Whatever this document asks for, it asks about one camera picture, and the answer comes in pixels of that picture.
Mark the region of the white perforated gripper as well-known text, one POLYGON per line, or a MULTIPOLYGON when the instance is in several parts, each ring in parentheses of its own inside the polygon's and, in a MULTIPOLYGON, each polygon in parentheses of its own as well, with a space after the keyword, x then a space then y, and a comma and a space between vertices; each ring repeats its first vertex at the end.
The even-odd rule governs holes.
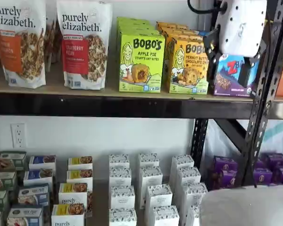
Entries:
POLYGON ((224 0, 218 13, 214 30, 203 36, 205 53, 209 64, 207 81, 214 85, 214 79, 222 54, 243 56, 244 64, 239 74, 239 84, 248 86, 250 73, 266 50, 261 40, 265 18, 266 0, 224 0))

